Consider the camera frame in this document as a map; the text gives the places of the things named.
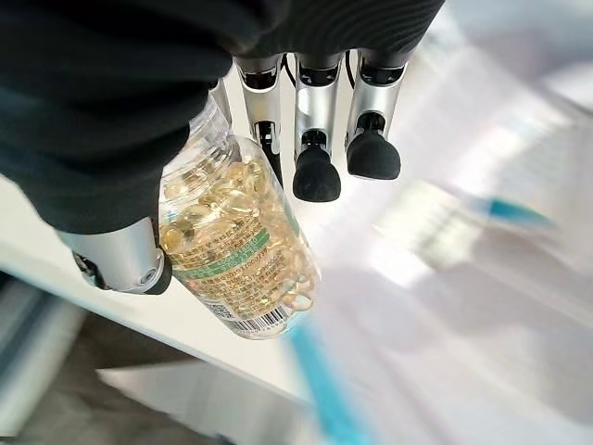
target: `black sleeve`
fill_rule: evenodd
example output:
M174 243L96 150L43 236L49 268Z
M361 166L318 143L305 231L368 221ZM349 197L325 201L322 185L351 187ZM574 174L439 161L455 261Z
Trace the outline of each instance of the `black sleeve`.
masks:
M208 83L286 3L3 1L0 172L64 232L109 232L154 215L162 168Z

